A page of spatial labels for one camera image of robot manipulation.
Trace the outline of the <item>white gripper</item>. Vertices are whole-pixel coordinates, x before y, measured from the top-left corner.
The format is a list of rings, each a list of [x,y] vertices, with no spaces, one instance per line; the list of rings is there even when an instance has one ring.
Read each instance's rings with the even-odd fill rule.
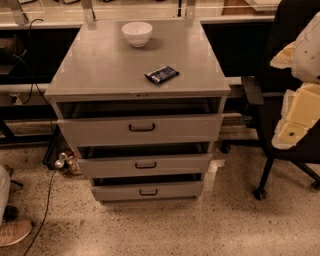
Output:
[[[296,91],[287,90],[282,103],[272,145],[290,149],[320,120],[320,85],[303,83]]]

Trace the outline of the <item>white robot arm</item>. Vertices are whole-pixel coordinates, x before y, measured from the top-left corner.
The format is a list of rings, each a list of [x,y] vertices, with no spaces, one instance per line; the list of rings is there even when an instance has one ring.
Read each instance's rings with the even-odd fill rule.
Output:
[[[290,68],[292,76],[302,82],[296,91],[286,90],[281,119],[272,138],[275,148],[290,149],[320,120],[320,13],[270,64],[278,69]]]

